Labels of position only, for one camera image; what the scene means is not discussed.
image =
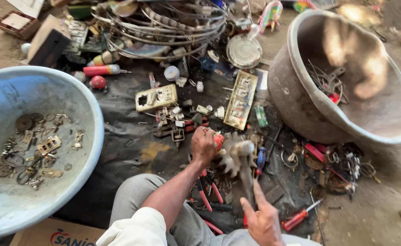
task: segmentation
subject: screwdriver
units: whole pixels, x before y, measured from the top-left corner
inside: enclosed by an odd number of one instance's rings
[[[284,230],[290,232],[295,226],[299,225],[305,217],[308,217],[308,211],[315,208],[322,202],[323,199],[318,200],[317,202],[313,203],[313,205],[309,206],[307,209],[302,209],[301,211],[297,212],[293,217],[285,222],[282,222]]]

